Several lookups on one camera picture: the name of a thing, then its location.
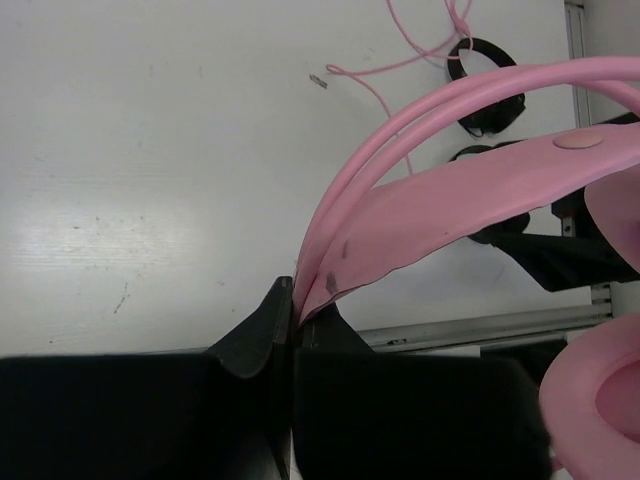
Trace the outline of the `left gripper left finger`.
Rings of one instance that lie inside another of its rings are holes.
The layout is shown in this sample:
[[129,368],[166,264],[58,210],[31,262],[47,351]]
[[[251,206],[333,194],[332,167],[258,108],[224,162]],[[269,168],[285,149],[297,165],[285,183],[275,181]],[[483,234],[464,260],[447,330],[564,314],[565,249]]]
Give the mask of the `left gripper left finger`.
[[212,455],[218,479],[288,479],[292,417],[292,279],[207,350],[213,360]]

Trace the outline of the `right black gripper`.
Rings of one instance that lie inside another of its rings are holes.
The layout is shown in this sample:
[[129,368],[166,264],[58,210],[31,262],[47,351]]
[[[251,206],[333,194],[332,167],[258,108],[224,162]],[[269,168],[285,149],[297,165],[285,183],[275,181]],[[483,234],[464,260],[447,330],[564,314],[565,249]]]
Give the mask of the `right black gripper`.
[[[599,124],[631,124],[639,117],[628,112]],[[573,233],[560,237],[525,233],[497,233],[490,244],[514,259],[544,290],[626,283],[639,279],[634,270],[605,240],[584,201],[584,188],[551,204],[560,220],[572,220]]]

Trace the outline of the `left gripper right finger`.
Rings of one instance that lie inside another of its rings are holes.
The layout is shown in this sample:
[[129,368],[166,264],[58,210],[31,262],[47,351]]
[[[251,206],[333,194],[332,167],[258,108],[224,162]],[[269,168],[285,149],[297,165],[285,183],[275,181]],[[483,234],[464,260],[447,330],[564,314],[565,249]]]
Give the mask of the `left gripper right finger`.
[[373,351],[335,307],[295,352],[293,441],[305,479],[546,479],[537,389],[501,358]]

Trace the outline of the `pink headphones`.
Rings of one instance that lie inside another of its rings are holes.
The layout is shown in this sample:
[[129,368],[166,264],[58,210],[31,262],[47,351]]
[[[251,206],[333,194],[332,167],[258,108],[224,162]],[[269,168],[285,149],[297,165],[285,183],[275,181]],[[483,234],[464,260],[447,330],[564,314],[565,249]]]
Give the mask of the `pink headphones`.
[[[573,84],[637,110],[638,78],[639,61],[632,56],[514,66],[457,80],[407,106],[349,158],[316,208],[297,260],[298,319],[305,321],[466,235],[578,188],[585,189],[588,205],[622,257],[637,264],[639,235],[631,211],[607,213],[638,193],[630,180],[639,171],[639,142],[629,128],[565,131],[391,183],[382,177],[405,154],[476,108]],[[637,315],[600,326],[561,355],[543,382],[550,461],[560,461],[576,479],[639,475],[638,443],[615,430],[596,402],[638,362],[638,335]]]

